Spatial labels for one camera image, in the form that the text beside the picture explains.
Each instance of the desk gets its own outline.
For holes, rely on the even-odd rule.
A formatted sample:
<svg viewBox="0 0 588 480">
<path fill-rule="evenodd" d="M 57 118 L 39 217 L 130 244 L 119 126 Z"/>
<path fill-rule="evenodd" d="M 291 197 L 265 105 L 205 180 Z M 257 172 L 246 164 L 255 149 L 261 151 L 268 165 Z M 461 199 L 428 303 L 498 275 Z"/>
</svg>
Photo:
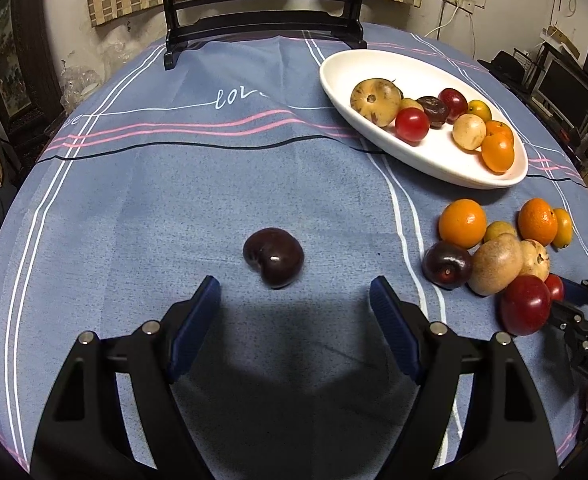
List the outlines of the desk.
<svg viewBox="0 0 588 480">
<path fill-rule="evenodd" d="M 131 332 L 211 274 L 221 311 L 173 393 L 214 476 L 371 479 L 415 392 L 368 309 L 371 280 L 385 275 L 462 335 L 498 330 L 493 298 L 460 288 L 441 299 L 422 276 L 421 253 L 452 200 L 477 200 L 490 221 L 513 221 L 535 196 L 568 206 L 578 234 L 552 252 L 552 268 L 588 278 L 588 190 L 534 115 L 446 44 L 376 25 L 365 39 L 477 86 L 525 140 L 529 176 L 506 190 L 463 189 L 377 154 L 319 81 L 323 59 L 346 50 L 340 41 L 212 41 L 170 72 L 162 43 L 151 45 L 66 121 L 0 233 L 0 438 L 23 463 L 76 336 Z M 268 290 L 242 257 L 248 235 L 267 226 L 307 253 L 283 290 Z M 562 459 L 581 415 L 562 337 L 543 331 L 516 344 Z M 134 455 L 151 464 L 131 385 L 119 389 Z"/>
</svg>

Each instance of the metal screw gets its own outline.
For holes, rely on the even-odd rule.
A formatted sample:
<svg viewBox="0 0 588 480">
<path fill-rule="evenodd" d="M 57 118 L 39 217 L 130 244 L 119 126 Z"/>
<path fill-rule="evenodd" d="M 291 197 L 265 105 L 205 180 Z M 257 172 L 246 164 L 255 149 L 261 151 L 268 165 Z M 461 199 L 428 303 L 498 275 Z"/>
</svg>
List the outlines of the metal screw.
<svg viewBox="0 0 588 480">
<path fill-rule="evenodd" d="M 85 332 L 81 332 L 81 334 L 78 336 L 78 342 L 81 343 L 81 345 L 86 345 L 88 343 L 91 343 L 93 339 L 94 339 L 94 333 L 90 332 L 89 330 L 86 330 Z"/>
<path fill-rule="evenodd" d="M 147 335 L 152 335 L 152 334 L 155 334 L 156 332 L 158 332 L 159 330 L 161 330 L 161 324 L 157 321 L 154 321 L 154 320 L 148 321 L 148 322 L 144 323 L 142 330 Z"/>
<path fill-rule="evenodd" d="M 447 325 L 440 321 L 435 321 L 429 325 L 429 330 L 435 335 L 445 335 L 447 333 Z"/>
<path fill-rule="evenodd" d="M 501 345 L 508 345 L 511 343 L 511 336 L 507 332 L 498 332 L 496 334 L 496 341 Z"/>
</svg>

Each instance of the white stripe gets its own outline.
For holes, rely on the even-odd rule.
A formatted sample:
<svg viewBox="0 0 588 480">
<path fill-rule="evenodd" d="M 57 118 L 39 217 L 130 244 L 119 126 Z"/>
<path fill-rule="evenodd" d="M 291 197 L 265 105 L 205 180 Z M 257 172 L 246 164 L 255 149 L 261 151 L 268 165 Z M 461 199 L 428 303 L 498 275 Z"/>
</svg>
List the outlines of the white stripe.
<svg viewBox="0 0 588 480">
<path fill-rule="evenodd" d="M 134 114 L 137 112 L 172 112 L 175 110 L 184 110 L 185 108 L 195 108 L 195 107 L 199 107 L 199 106 L 211 106 L 211 105 L 215 105 L 216 101 L 212 101 L 210 103 L 201 103 L 201 104 L 197 104 L 197 105 L 185 105 L 185 106 L 176 106 L 173 108 L 137 108 L 136 110 L 123 110 L 122 112 L 107 112 L 105 114 L 101 114 L 101 117 L 107 117 L 107 116 L 112 116 L 112 115 L 125 115 L 125 114 Z M 283 104 L 283 106 L 285 106 L 286 108 L 292 108 L 294 110 L 330 110 L 333 109 L 333 106 L 290 106 L 290 105 L 286 105 Z M 72 120 L 66 121 L 66 124 L 64 124 L 61 127 L 61 130 L 63 128 L 65 128 L 66 126 L 69 126 L 70 124 L 76 124 L 78 122 L 79 119 L 82 119 L 83 117 L 93 117 L 94 115 L 78 115 L 76 117 L 74 117 Z"/>
<path fill-rule="evenodd" d="M 325 60 L 325 56 L 323 55 L 321 50 L 318 48 L 318 45 L 316 44 L 316 42 L 314 41 L 313 38 L 311 41 L 314 44 L 314 46 L 316 47 L 320 56 L 323 58 L 323 60 Z M 309 52 L 312 54 L 312 57 L 314 57 L 314 59 L 316 60 L 316 63 L 318 64 L 318 66 L 320 66 L 321 64 L 318 62 L 318 60 L 314 56 L 312 49 L 309 47 L 309 44 L 307 44 L 307 47 L 309 48 Z M 360 138 L 360 143 L 363 146 L 363 148 L 366 150 L 367 145 L 366 145 L 365 141 L 362 139 L 362 137 Z M 383 172 L 383 170 L 381 170 L 380 167 L 376 164 L 372 155 L 370 153 L 366 153 L 366 155 L 367 155 L 367 158 L 370 160 L 370 162 L 374 165 L 376 170 L 378 170 L 379 173 L 383 176 L 383 178 L 385 179 L 385 182 L 387 183 L 387 187 L 389 188 L 389 192 L 390 192 L 391 199 L 392 199 L 392 208 L 394 209 L 394 220 L 395 220 L 395 224 L 396 224 L 396 232 L 398 234 L 398 237 L 401 240 L 401 245 L 403 246 L 403 259 L 405 260 L 405 266 L 407 266 L 407 270 L 410 273 L 411 279 L 413 280 L 414 284 L 416 285 L 416 289 L 417 289 L 418 295 L 419 295 L 419 303 L 421 306 L 421 311 L 423 311 L 424 316 L 427 319 L 429 319 L 429 313 L 427 312 L 427 301 L 425 299 L 425 291 L 424 291 L 423 286 L 421 285 L 421 282 L 419 282 L 419 280 L 416 276 L 416 273 L 414 273 L 414 271 L 411 267 L 411 264 L 410 264 L 409 254 L 408 254 L 408 250 L 407 250 L 407 240 L 405 239 L 405 235 L 403 234 L 403 220 L 401 218 L 401 211 L 400 211 L 400 207 L 398 205 L 398 197 L 396 196 L 394 186 L 387 178 L 387 175 L 385 174 L 385 172 Z M 416 211 L 416 208 L 414 206 L 414 203 L 411 200 L 408 193 L 405 191 L 405 188 L 403 186 L 401 186 L 401 184 L 396 179 L 394 173 L 392 172 L 391 168 L 389 167 L 389 162 L 387 161 L 387 158 L 384 155 L 383 155 L 383 160 L 385 162 L 387 170 L 389 171 L 390 175 L 394 179 L 394 182 L 398 185 L 398 187 L 401 188 L 402 192 L 405 194 L 405 197 L 407 197 L 407 200 L 410 203 L 411 214 L 413 216 L 414 228 L 416 231 L 416 237 L 417 237 L 418 245 L 419 245 L 419 254 L 421 256 L 421 259 L 423 259 L 423 254 L 424 254 L 423 235 L 421 234 L 421 226 L 420 226 L 420 222 L 419 222 L 419 217 L 418 217 L 418 213 Z M 446 322 L 445 300 L 442 296 L 442 293 L 436 288 L 436 286 L 433 285 L 433 287 L 434 287 L 434 290 L 436 290 L 437 296 L 439 297 L 441 317 L 443 319 L 443 322 Z M 460 422 L 460 417 L 458 415 L 458 407 L 456 404 L 456 397 L 454 398 L 453 412 L 454 412 L 454 419 L 456 421 L 456 426 L 458 427 L 458 434 L 459 434 L 459 436 L 462 436 L 462 425 Z M 440 465 L 443 465 L 446 461 L 447 450 L 448 450 L 448 436 L 447 436 L 447 432 L 445 431 L 445 434 L 443 435 L 443 444 L 442 444 L 441 456 L 440 456 L 440 461 L 439 461 Z"/>
<path fill-rule="evenodd" d="M 318 50 L 318 53 L 321 55 L 323 60 L 325 60 L 325 56 L 318 48 L 318 45 L 316 44 L 316 42 L 313 39 L 311 41 L 316 46 L 316 49 Z M 307 44 L 307 47 L 309 48 L 309 52 L 312 54 L 312 57 L 314 57 L 317 65 L 320 66 L 321 63 L 318 61 L 318 59 L 314 55 L 314 51 L 312 50 L 310 44 L 308 43 L 307 38 L 305 38 L 305 43 Z M 362 137 L 360 139 L 360 143 L 362 144 L 363 148 L 366 150 L 367 145 L 365 144 L 365 141 L 362 139 Z M 423 311 L 423 314 L 425 315 L 425 317 L 427 317 L 429 319 L 429 314 L 427 313 L 427 301 L 425 300 L 425 291 L 423 290 L 423 286 L 421 285 L 421 282 L 419 282 L 419 279 L 416 276 L 416 273 L 411 268 L 410 255 L 409 255 L 409 251 L 407 248 L 407 239 L 405 238 L 405 234 L 403 234 L 403 220 L 401 218 L 401 209 L 400 209 L 400 206 L 398 205 L 398 197 L 396 196 L 396 191 L 395 191 L 394 186 L 392 185 L 391 181 L 387 178 L 387 175 L 385 174 L 385 172 L 380 169 L 378 164 L 376 164 L 376 161 L 373 159 L 371 154 L 367 153 L 366 155 L 367 155 L 367 158 L 374 165 L 376 170 L 378 170 L 380 172 L 380 174 L 384 177 L 385 182 L 387 183 L 387 187 L 389 188 L 389 193 L 392 197 L 392 207 L 394 209 L 396 233 L 398 234 L 398 238 L 401 239 L 401 245 L 403 246 L 403 259 L 405 260 L 405 266 L 407 266 L 407 270 L 410 273 L 411 279 L 413 280 L 414 284 L 416 285 L 416 289 L 418 290 L 419 303 L 421 304 L 421 311 Z"/>
<path fill-rule="evenodd" d="M 215 105 L 216 101 L 212 101 L 211 103 L 200 103 L 197 105 L 185 105 L 185 106 L 175 106 L 173 108 L 137 108 L 136 110 L 124 110 L 122 112 L 107 112 L 105 114 L 101 113 L 101 117 L 107 117 L 112 115 L 124 115 L 124 114 L 134 114 L 136 112 L 171 112 L 173 110 L 184 110 L 185 108 L 196 108 L 198 106 L 211 106 Z M 74 119 L 72 119 L 69 124 L 76 124 L 78 119 L 83 117 L 94 117 L 94 114 L 91 115 L 78 115 Z"/>
<path fill-rule="evenodd" d="M 438 52 L 439 54 L 442 54 L 443 56 L 445 56 L 445 54 L 443 52 L 441 52 L 435 45 L 432 45 L 428 41 L 422 40 L 416 34 L 412 34 L 412 36 L 414 37 L 414 39 L 416 39 L 420 43 L 426 44 L 427 46 L 429 46 L 430 48 L 432 48 L 432 50 L 434 50 L 434 51 Z M 458 65 L 456 65 L 455 63 L 453 63 L 452 60 L 450 60 L 447 56 L 445 56 L 445 57 L 448 60 L 449 64 L 451 64 L 452 66 L 454 66 L 458 70 L 458 72 L 464 78 L 466 78 L 469 81 L 469 83 L 471 83 L 472 86 L 474 86 L 475 89 L 477 89 L 480 93 L 482 93 L 496 108 L 498 108 L 503 113 L 503 115 L 507 118 L 507 120 L 512 124 L 512 126 L 514 127 L 514 129 L 516 129 L 516 132 L 519 134 L 519 136 L 522 137 L 527 144 L 529 144 L 531 147 L 533 147 L 534 151 L 539 156 L 539 158 L 544 158 L 541 155 L 541 153 L 536 149 L 537 146 L 535 146 L 533 143 L 531 143 L 531 141 L 516 127 L 516 125 L 514 124 L 514 121 L 509 117 L 509 114 L 506 112 L 506 110 L 502 106 L 500 106 L 496 101 L 494 101 L 487 94 L 487 92 L 484 91 L 484 89 L 480 85 L 476 84 L 476 82 L 469 76 L 469 74 L 464 69 L 461 69 Z M 547 166 L 545 166 L 545 163 L 544 162 L 542 162 L 541 164 L 542 164 L 542 166 L 544 168 L 549 168 L 550 167 L 548 163 L 547 163 Z M 545 173 L 549 177 L 551 177 L 551 178 L 554 177 L 553 170 L 547 170 L 547 169 L 545 169 L 544 171 L 545 171 Z M 568 203 L 568 201 L 567 201 L 564 193 L 560 189 L 560 186 L 558 185 L 558 183 L 556 181 L 554 181 L 554 180 L 551 180 L 550 182 L 552 184 L 554 184 L 554 187 L 558 191 L 558 195 L 560 195 L 560 199 L 562 200 L 562 204 L 563 204 L 564 208 L 567 210 L 567 213 L 569 214 L 569 216 L 571 218 L 571 223 L 573 225 L 573 231 L 576 233 L 576 236 L 578 237 L 578 242 L 580 243 L 582 249 L 585 251 L 585 254 L 587 255 L 587 259 L 588 259 L 588 248 L 587 248 L 584 240 L 582 239 L 582 236 L 580 235 L 580 232 L 578 231 L 578 228 L 576 227 L 576 222 L 574 221 L 573 215 L 571 214 L 570 205 L 569 205 L 569 203 Z"/>
<path fill-rule="evenodd" d="M 411 215 L 413 216 L 413 220 L 414 220 L 414 231 L 416 231 L 416 240 L 418 240 L 418 250 L 419 250 L 419 253 L 421 254 L 421 261 L 422 261 L 423 256 L 425 254 L 425 245 L 423 242 L 423 233 L 421 232 L 421 222 L 419 220 L 418 212 L 416 211 L 416 206 L 414 206 L 413 200 L 410 198 L 407 191 L 405 191 L 405 188 L 403 186 L 401 186 L 400 182 L 398 182 L 398 179 L 396 178 L 394 171 L 392 171 L 392 168 L 389 165 L 389 160 L 388 160 L 387 156 L 383 156 L 383 160 L 385 161 L 385 167 L 387 168 L 387 171 L 389 172 L 389 174 L 392 176 L 392 179 L 395 182 L 396 186 L 398 186 L 401 189 L 401 191 L 405 194 L 405 197 L 407 198 L 407 202 L 409 202 L 409 204 L 410 204 Z M 440 320 L 443 323 L 447 324 L 445 298 L 443 297 L 443 293 L 433 283 L 431 283 L 431 286 L 434 288 L 434 291 L 436 292 L 437 298 L 439 298 Z M 454 398 L 454 405 L 452 407 L 452 412 L 454 413 L 454 421 L 456 422 L 456 429 L 458 430 L 458 438 L 462 438 L 462 423 L 460 422 L 460 415 L 458 413 L 458 403 L 456 402 L 457 399 L 458 399 L 458 394 Z"/>
<path fill-rule="evenodd" d="M 316 54 L 314 54 L 314 51 L 312 50 L 312 46 L 309 44 L 309 41 L 307 40 L 307 37 L 305 35 L 305 31 L 303 30 L 303 38 L 305 38 L 305 44 L 307 45 L 307 48 L 309 49 L 309 53 L 312 55 L 312 57 L 314 58 L 314 61 L 316 62 L 316 64 L 318 66 L 321 65 L 321 62 L 318 61 L 318 58 L 316 57 Z"/>
<path fill-rule="evenodd" d="M 152 54 L 146 59 L 144 60 L 144 62 L 141 63 L 141 65 L 134 69 L 132 72 L 130 72 L 130 74 L 128 74 L 127 76 L 125 76 L 109 93 L 109 95 L 107 95 L 107 97 L 103 100 L 103 102 L 101 103 L 101 105 L 97 108 L 97 112 L 103 107 L 103 105 L 107 102 L 107 100 L 114 94 L 115 91 L 117 91 L 117 89 L 119 89 L 119 86 L 121 86 L 123 84 L 123 82 L 130 76 L 133 76 L 132 79 L 130 79 L 124 86 L 122 86 L 122 88 L 120 88 L 119 92 L 116 94 L 116 96 L 112 99 L 112 101 L 107 105 L 107 107 L 105 108 L 105 110 L 109 109 L 110 106 L 112 106 L 112 104 L 114 103 L 114 101 L 119 97 L 119 95 L 122 93 L 122 91 L 127 88 L 127 86 L 130 85 L 130 83 L 132 83 L 132 81 L 138 77 L 138 75 L 140 75 L 142 72 L 144 72 L 149 66 L 151 66 L 151 64 L 158 58 L 159 54 L 161 54 L 163 47 L 159 46 L 157 47 L 157 49 L 155 49 L 154 52 L 152 52 Z M 90 117 L 88 117 L 87 121 L 85 122 L 84 126 L 81 128 L 81 131 L 79 132 L 79 135 L 83 133 L 85 127 L 87 126 L 87 124 L 91 121 L 92 117 L 94 117 L 94 122 L 92 123 L 92 126 L 90 126 L 90 128 L 87 130 L 87 134 L 89 134 L 89 132 L 91 132 L 92 128 L 94 127 L 94 125 L 96 124 L 96 122 L 98 121 L 98 119 L 100 118 L 101 113 L 98 113 L 98 115 L 94 115 L 92 114 Z M 79 139 L 74 139 L 74 142 L 72 143 L 72 146 L 70 146 L 70 148 L 68 149 L 68 152 L 66 153 L 66 156 L 69 156 L 69 153 L 71 153 L 72 148 L 73 148 L 73 144 L 76 143 L 76 141 Z M 85 142 L 85 137 L 81 140 L 81 143 L 79 144 L 79 146 L 76 148 L 76 152 L 74 153 L 74 156 L 76 156 L 76 154 L 78 154 L 81 145 Z M 21 257 L 21 261 L 20 261 L 20 265 L 19 265 L 19 270 L 17 272 L 16 275 L 16 279 L 14 281 L 14 287 L 12 290 L 12 297 L 10 300 L 10 311 L 8 314 L 8 325 L 7 325 L 7 329 L 10 327 L 10 323 L 11 323 L 11 317 L 12 317 L 12 311 L 13 311 L 13 307 L 14 307 L 14 300 L 16 298 L 16 289 L 18 288 L 18 282 L 20 280 L 22 271 L 23 271 L 23 265 L 24 265 L 24 261 L 25 261 L 25 257 L 31 242 L 31 238 L 32 238 L 32 234 L 34 232 L 34 227 L 36 225 L 36 220 L 40 211 L 40 208 L 42 207 L 42 205 L 45 203 L 45 200 L 47 200 L 50 191 L 52 190 L 52 187 L 54 185 L 54 183 L 56 182 L 56 179 L 58 178 L 58 175 L 60 174 L 60 171 L 62 170 L 64 164 L 66 162 L 63 161 L 63 163 L 61 163 L 61 165 L 59 165 L 58 170 L 56 171 L 56 174 L 52 180 L 52 182 L 50 183 L 50 186 L 48 187 L 45 196 L 43 197 L 42 201 L 40 202 L 39 206 L 37 207 L 35 213 L 34 213 L 34 217 L 32 219 L 32 224 L 30 226 L 30 230 L 28 232 L 28 238 L 27 241 L 25 243 L 25 248 L 23 250 L 23 256 Z M 41 223 L 40 223 L 40 227 L 39 227 L 39 232 L 37 234 L 37 238 L 36 238 L 36 242 L 34 245 L 34 250 L 32 252 L 32 256 L 30 258 L 30 262 L 28 265 L 28 270 L 27 270 L 27 275 L 25 278 L 25 282 L 23 285 L 23 291 L 22 291 L 22 295 L 21 295 L 21 301 L 20 301 L 20 305 L 18 308 L 18 314 L 17 314 L 17 319 L 16 319 L 16 326 L 15 326 L 15 332 L 14 332 L 14 352 L 13 352 L 13 359 L 14 359 L 14 363 L 13 363 L 13 372 L 14 372 L 14 401 L 15 401 L 15 406 L 16 406 L 16 420 L 17 420 L 17 424 L 18 424 L 18 430 L 19 430 L 19 436 L 20 436 L 20 441 L 21 441 L 21 448 L 23 450 L 23 457 L 24 459 L 27 461 L 27 456 L 26 456 L 26 452 L 25 452 L 25 445 L 24 445 L 24 441 L 23 441 L 23 428 L 22 428 L 22 424 L 21 424 L 21 415 L 20 415 L 20 409 L 19 409 L 19 403 L 18 403 L 18 384 L 17 384 L 17 351 L 18 351 L 18 333 L 19 333 L 19 326 L 20 326 L 20 322 L 21 322 L 21 314 L 23 311 L 23 304 L 24 304 L 24 299 L 25 299 L 25 294 L 26 294 L 26 290 L 27 290 L 27 286 L 28 286 L 28 282 L 29 282 L 29 278 L 30 275 L 32 273 L 32 266 L 34 264 L 34 258 L 36 257 L 36 251 L 38 248 L 38 243 L 40 240 L 40 235 L 42 234 L 42 229 L 43 229 L 43 225 L 44 225 L 44 221 L 45 221 L 45 217 L 47 212 L 50 209 L 50 206 L 52 206 L 52 203 L 54 201 L 54 199 L 56 198 L 56 195 L 58 194 L 58 191 L 60 190 L 60 187 L 62 186 L 63 182 L 65 181 L 65 178 L 69 172 L 69 169 L 72 165 L 72 162 L 70 161 L 65 173 L 63 174 L 63 177 L 60 181 L 60 183 L 58 184 L 58 187 L 56 188 L 56 191 L 52 197 L 52 199 L 50 200 L 48 206 L 46 207 L 45 211 L 43 212 L 43 216 L 41 219 Z M 8 403 L 8 416 L 10 419 L 10 429 L 12 431 L 12 439 L 14 441 L 14 449 L 16 450 L 16 452 L 18 453 L 18 446 L 16 443 L 16 436 L 15 436 L 15 431 L 14 431 L 14 423 L 12 420 L 12 412 L 11 412 L 11 406 L 10 406 L 10 402 L 9 402 L 9 391 L 8 391 L 8 360 L 7 360 L 7 353 L 8 353 L 8 336 L 9 336 L 9 329 L 6 330 L 5 333 L 6 339 L 5 339 L 5 392 L 6 392 L 6 400 Z"/>
</svg>

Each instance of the red cherry tomato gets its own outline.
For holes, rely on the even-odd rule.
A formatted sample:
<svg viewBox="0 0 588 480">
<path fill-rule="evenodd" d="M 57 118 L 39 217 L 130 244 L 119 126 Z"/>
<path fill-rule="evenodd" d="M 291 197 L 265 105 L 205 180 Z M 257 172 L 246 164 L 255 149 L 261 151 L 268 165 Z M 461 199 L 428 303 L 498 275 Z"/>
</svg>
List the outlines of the red cherry tomato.
<svg viewBox="0 0 588 480">
<path fill-rule="evenodd" d="M 396 116 L 396 137 L 407 142 L 423 140 L 429 132 L 429 118 L 418 108 L 405 108 Z"/>
<path fill-rule="evenodd" d="M 447 122 L 450 124 L 453 124 L 462 114 L 467 113 L 469 108 L 464 95 L 453 88 L 445 88 L 440 92 L 439 99 L 449 107 Z"/>
<path fill-rule="evenodd" d="M 513 335 L 530 335 L 547 322 L 552 296 L 537 276 L 518 276 L 500 298 L 500 320 Z"/>
<path fill-rule="evenodd" d="M 552 295 L 552 301 L 562 301 L 565 297 L 565 285 L 562 280 L 555 274 L 550 274 L 544 284 L 547 285 L 549 293 Z"/>
</svg>

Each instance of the painting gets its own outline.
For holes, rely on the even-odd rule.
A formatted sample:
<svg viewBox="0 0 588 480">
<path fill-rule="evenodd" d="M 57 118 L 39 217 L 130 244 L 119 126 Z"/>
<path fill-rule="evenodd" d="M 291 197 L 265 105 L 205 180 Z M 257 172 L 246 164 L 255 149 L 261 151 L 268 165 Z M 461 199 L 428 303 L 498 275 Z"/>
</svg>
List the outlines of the painting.
<svg viewBox="0 0 588 480">
<path fill-rule="evenodd" d="M 10 118 L 31 104 L 16 52 L 11 0 L 0 0 L 0 94 Z"/>
</svg>

